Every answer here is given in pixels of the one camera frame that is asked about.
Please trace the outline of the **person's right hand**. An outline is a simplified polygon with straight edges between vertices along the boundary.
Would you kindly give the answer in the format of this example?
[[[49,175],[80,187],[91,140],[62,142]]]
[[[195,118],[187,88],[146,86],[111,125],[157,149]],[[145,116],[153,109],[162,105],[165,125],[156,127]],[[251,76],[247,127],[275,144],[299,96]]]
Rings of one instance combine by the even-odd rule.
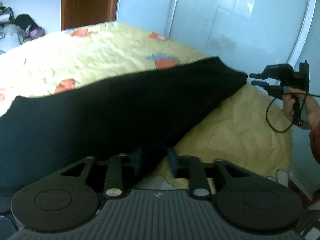
[[[313,131],[319,125],[319,103],[304,90],[285,89],[282,113],[295,126]]]

